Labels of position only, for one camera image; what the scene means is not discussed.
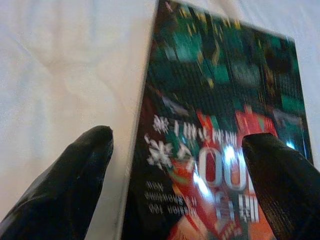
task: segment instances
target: book cover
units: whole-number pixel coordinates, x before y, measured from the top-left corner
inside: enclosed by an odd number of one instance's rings
[[[293,40],[160,1],[146,67],[121,239],[275,240],[241,142],[312,162]]]

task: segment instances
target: white fabric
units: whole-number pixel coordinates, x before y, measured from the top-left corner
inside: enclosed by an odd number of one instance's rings
[[[320,169],[318,0],[189,0],[295,39]],[[82,132],[109,125],[114,153],[86,239],[118,222],[155,0],[0,0],[0,219]]]

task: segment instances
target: book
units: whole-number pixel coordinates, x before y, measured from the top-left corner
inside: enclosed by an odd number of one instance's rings
[[[312,163],[294,41],[159,1],[121,239],[275,240],[242,153],[256,133]]]

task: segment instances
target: black glove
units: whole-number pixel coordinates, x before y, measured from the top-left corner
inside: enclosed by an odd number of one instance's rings
[[[320,173],[271,134],[242,141],[258,202],[278,240],[320,239]]]
[[[83,240],[113,152],[113,134],[96,126],[70,144],[0,223],[0,240]]]

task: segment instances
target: white sheet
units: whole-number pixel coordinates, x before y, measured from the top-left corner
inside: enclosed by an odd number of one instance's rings
[[[188,2],[295,39],[320,169],[318,0]],[[155,3],[0,0],[0,219],[69,143],[110,125],[114,153],[86,239],[115,236]]]

